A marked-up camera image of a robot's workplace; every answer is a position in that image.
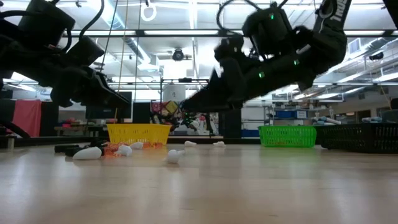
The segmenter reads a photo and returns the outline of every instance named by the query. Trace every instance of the white object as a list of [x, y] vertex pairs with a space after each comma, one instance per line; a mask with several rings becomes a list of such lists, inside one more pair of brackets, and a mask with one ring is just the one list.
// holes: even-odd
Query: white object
[[169, 153], [167, 153], [167, 158], [166, 158], [166, 160], [167, 160], [167, 162], [169, 162], [169, 163], [176, 164], [176, 163], [178, 163], [178, 161], [180, 160], [181, 155], [182, 155], [182, 154], [179, 154], [179, 153], [177, 152], [177, 150], [172, 149], [172, 150], [169, 151]]
[[186, 141], [186, 142], [184, 143], [184, 146], [185, 146], [185, 147], [195, 147], [196, 145], [197, 145], [196, 143], [191, 142], [191, 141]]
[[135, 142], [130, 145], [131, 149], [142, 149], [144, 147], [144, 143], [142, 142]]
[[213, 145], [216, 147], [226, 147], [226, 144], [223, 141], [214, 142]]
[[130, 156], [132, 154], [132, 149], [129, 146], [119, 146], [119, 149], [117, 152], [115, 152], [116, 154], [120, 154], [122, 156]]
[[180, 155], [180, 157], [181, 157], [181, 156], [183, 156], [183, 155], [185, 154], [185, 150], [178, 151], [177, 153], [178, 153], [178, 154]]
[[101, 157], [101, 154], [102, 154], [102, 152], [98, 147], [90, 147], [90, 148], [78, 151], [73, 156], [73, 159], [75, 159], [75, 160], [99, 159]]

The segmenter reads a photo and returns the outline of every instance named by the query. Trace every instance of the ceiling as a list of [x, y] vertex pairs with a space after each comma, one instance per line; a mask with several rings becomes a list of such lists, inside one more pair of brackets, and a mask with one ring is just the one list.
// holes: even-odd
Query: ceiling
[[[215, 0], [152, 0], [150, 4], [155, 7], [156, 15], [151, 21], [147, 21], [145, 17], [151, 17], [154, 10], [151, 8], [146, 9], [144, 1], [105, 1], [110, 2], [110, 4], [114, 6], [117, 3], [117, 14], [124, 21], [126, 29], [179, 30], [218, 28], [216, 25], [216, 13], [219, 7], [219, 1]], [[7, 0], [4, 2], [3, 11], [25, 9], [28, 2], [29, 1], [25, 0]], [[264, 1], [258, 0], [254, 2], [263, 3]], [[321, 1], [316, 0], [315, 7], [317, 7], [320, 2]], [[81, 7], [76, 7], [75, 1], [61, 0], [57, 5], [60, 9], [76, 20], [74, 30], [80, 30], [90, 20], [92, 20], [98, 11], [100, 0], [81, 0], [80, 4]], [[269, 5], [260, 4], [259, 6], [266, 8]], [[312, 27], [315, 21], [315, 7], [312, 0], [289, 0], [284, 6], [284, 9], [293, 27], [298, 25]], [[348, 14], [345, 29], [396, 29], [387, 10], [382, 9], [382, 7], [382, 0], [353, 0], [353, 5]], [[226, 7], [221, 20], [225, 27], [230, 29], [240, 29], [246, 17], [252, 12], [254, 12], [253, 7], [245, 4], [243, 1], [236, 1], [232, 5]], [[104, 13], [112, 15], [113, 11], [110, 11], [108, 8]], [[19, 22], [19, 19], [19, 17], [9, 18], [9, 20], [15, 24]], [[106, 21], [105, 17], [102, 17], [91, 26], [90, 30], [109, 30], [108, 24], [109, 23]], [[127, 79], [135, 81], [135, 76], [137, 74], [137, 82], [155, 82], [149, 85], [139, 85], [138, 88], [157, 89], [160, 87], [159, 84], [156, 83], [160, 80], [159, 72], [149, 72], [148, 70], [137, 68], [137, 65], [140, 65], [141, 63], [138, 61], [135, 53], [121, 38], [111, 37], [108, 40], [108, 38], [102, 37], [93, 40], [107, 51], [104, 73], [107, 74], [108, 77], [114, 77], [114, 80], [116, 81], [118, 81], [119, 76], [130, 77], [130, 79]], [[365, 48], [367, 46], [366, 44], [372, 41], [374, 41], [374, 38], [362, 38], [361, 45]], [[65, 42], [66, 40], [62, 40], [60, 45], [65, 45]], [[208, 78], [213, 67], [217, 64], [216, 60], [213, 58], [213, 49], [220, 42], [220, 38], [141, 37], [136, 38], [136, 42], [148, 55], [156, 55], [159, 59], [159, 65], [168, 69], [173, 69], [173, 72], [169, 73], [175, 73], [180, 76], [190, 76], [192, 78]], [[244, 51], [248, 51], [250, 46], [250, 41], [245, 41]], [[172, 53], [176, 48], [182, 49], [183, 53], [185, 55], [189, 55], [190, 59], [180, 64], [173, 63], [170, 59], [170, 53]], [[360, 55], [359, 57], [351, 59], [350, 63], [346, 63], [344, 66], [339, 66], [331, 70], [321, 81], [325, 82], [326, 80], [327, 82], [337, 82], [344, 77], [348, 77], [370, 68], [375, 69], [375, 71], [373, 71], [373, 76], [370, 77], [369, 74], [364, 74], [354, 79], [353, 82], [368, 82], [370, 81], [370, 78], [380, 76], [380, 69], [378, 66], [396, 58], [398, 44], [393, 42], [388, 46], [384, 46], [382, 50], [384, 51], [383, 60], [370, 61], [369, 59], [366, 60], [366, 57], [364, 58], [363, 55]], [[193, 60], [191, 59], [193, 55], [195, 56], [195, 63], [193, 63]], [[194, 64], [197, 66], [197, 72], [194, 72]], [[389, 64], [388, 67], [389, 69], [390, 67], [395, 68], [395, 62]], [[330, 86], [319, 88], [316, 86], [315, 88], [308, 90], [306, 93], [314, 91], [322, 93], [326, 90], [329, 91], [329, 87]], [[130, 89], [131, 87], [122, 86], [122, 88]]]

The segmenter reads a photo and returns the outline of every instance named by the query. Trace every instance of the fluorescent light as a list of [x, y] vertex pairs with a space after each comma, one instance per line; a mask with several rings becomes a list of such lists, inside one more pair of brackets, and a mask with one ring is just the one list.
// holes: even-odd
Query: fluorescent light
[[3, 80], [3, 82], [15, 82], [15, 80], [12, 80], [12, 79], [10, 79], [10, 78], [3, 78], [2, 79]]
[[362, 90], [364, 87], [359, 87], [359, 88], [355, 88], [355, 89], [352, 89], [352, 90], [348, 90], [347, 92], [345, 92], [346, 94], [350, 94], [350, 93], [354, 93], [354, 92], [356, 92], [356, 91], [358, 91], [358, 90]]
[[218, 30], [145, 30], [146, 35], [216, 35]]
[[333, 85], [333, 83], [313, 83], [313, 85]]
[[339, 95], [339, 93], [326, 93], [326, 94], [318, 96], [317, 98], [318, 99], [327, 99], [327, 98], [332, 98], [337, 95]]
[[375, 78], [373, 80], [373, 82], [383, 82], [383, 81], [387, 81], [387, 80], [392, 80], [398, 78], [398, 73], [392, 73], [392, 74], [388, 74], [388, 75], [383, 75], [379, 78]]
[[[112, 77], [112, 81], [119, 83], [119, 77]], [[134, 83], [136, 82], [136, 77], [121, 77], [121, 83]], [[142, 80], [137, 77], [137, 82], [142, 82]]]
[[[86, 2], [81, 2], [81, 6], [87, 6]], [[27, 2], [18, 1], [5, 1], [3, 8], [13, 8], [13, 9], [26, 9]], [[76, 7], [74, 2], [60, 2], [57, 3], [57, 7]]]
[[243, 35], [243, 31], [242, 30], [232, 30], [232, 31]]
[[149, 63], [141, 63], [140, 65], [137, 66], [137, 68], [139, 70], [141, 70], [141, 71], [144, 71], [144, 70], [156, 70], [156, 71], [159, 71], [159, 66], [152, 65], [152, 64], [149, 64]]
[[358, 78], [358, 77], [360, 77], [360, 76], [361, 76], [360, 74], [350, 75], [350, 76], [345, 77], [345, 78], [343, 78], [343, 79], [341, 79], [341, 80], [338, 80], [337, 82], [338, 82], [338, 83], [348, 82], [348, 81], [354, 80], [355, 78]]
[[276, 95], [281, 95], [281, 94], [286, 94], [290, 93], [291, 91], [297, 89], [299, 86], [298, 85], [289, 85], [283, 88], [280, 88], [278, 90], [275, 90]]
[[322, 103], [341, 103], [341, 102], [344, 102], [344, 100], [319, 100], [319, 102], [322, 102]]
[[372, 83], [337, 83], [339, 86], [369, 86]]
[[[72, 35], [80, 35], [80, 30], [71, 31]], [[126, 35], [135, 35], [136, 31], [134, 30], [126, 30]], [[108, 30], [87, 30], [85, 35], [91, 36], [113, 36], [113, 35], [124, 35], [124, 30], [112, 30], [109, 34]]]
[[20, 73], [17, 73], [17, 72], [14, 72], [12, 74], [11, 79], [15, 80], [15, 81], [20, 81], [20, 82], [21, 81], [33, 81], [32, 79], [27, 78], [26, 76], [21, 75]]
[[23, 84], [19, 84], [19, 85], [11, 85], [11, 84], [7, 84], [7, 85], [9, 85], [9, 86], [11, 86], [11, 87], [14, 87], [14, 88], [21, 89], [21, 90], [27, 90], [27, 91], [36, 91], [36, 89], [35, 89], [35, 88], [32, 88], [32, 87], [30, 87], [30, 86], [27, 86], [27, 85], [23, 85]]
[[315, 93], [309, 93], [309, 94], [302, 93], [302, 94], [299, 94], [299, 95], [295, 96], [294, 99], [295, 99], [295, 100], [299, 100], [299, 99], [301, 99], [301, 98], [309, 97], [309, 96], [312, 96], [312, 95], [314, 95], [314, 94], [315, 94]]
[[344, 33], [346, 35], [355, 35], [355, 36], [363, 36], [363, 35], [382, 35], [384, 30], [345, 30]]

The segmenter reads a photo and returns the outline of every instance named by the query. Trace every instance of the black robot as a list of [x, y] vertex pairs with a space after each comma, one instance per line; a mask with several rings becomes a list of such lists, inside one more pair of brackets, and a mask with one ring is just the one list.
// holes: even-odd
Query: black robot
[[[285, 2], [257, 9], [243, 24], [243, 36], [221, 41], [215, 49], [221, 76], [214, 70], [209, 84], [185, 100], [183, 109], [217, 112], [241, 108], [247, 100], [292, 83], [303, 91], [317, 75], [343, 61], [347, 47], [343, 27], [351, 0], [323, 0], [312, 30], [291, 27], [281, 9]], [[242, 53], [244, 37], [250, 38], [263, 61]]]

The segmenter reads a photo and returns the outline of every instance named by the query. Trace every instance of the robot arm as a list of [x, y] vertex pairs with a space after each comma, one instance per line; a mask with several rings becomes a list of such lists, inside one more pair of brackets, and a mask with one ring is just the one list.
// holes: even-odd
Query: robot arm
[[351, 0], [324, 0], [313, 30], [291, 28], [285, 12], [275, 3], [251, 14], [243, 25], [243, 34], [264, 60], [242, 56], [239, 38], [243, 37], [224, 40], [215, 50], [223, 73], [218, 77], [213, 72], [208, 86], [185, 100], [183, 108], [232, 110], [289, 84], [298, 83], [301, 90], [310, 88], [317, 75], [345, 57], [343, 26], [350, 4]]
[[[89, 67], [104, 54], [89, 37], [81, 36], [67, 52], [75, 20], [58, 9], [57, 2], [31, 0], [26, 11], [0, 12], [0, 80], [13, 72], [23, 74], [52, 87], [51, 99], [63, 107], [71, 106], [71, 100], [83, 105], [128, 106], [127, 99], [110, 89], [105, 75]], [[18, 26], [4, 19], [9, 16], [22, 16]], [[68, 44], [59, 49], [56, 46], [65, 31]]]

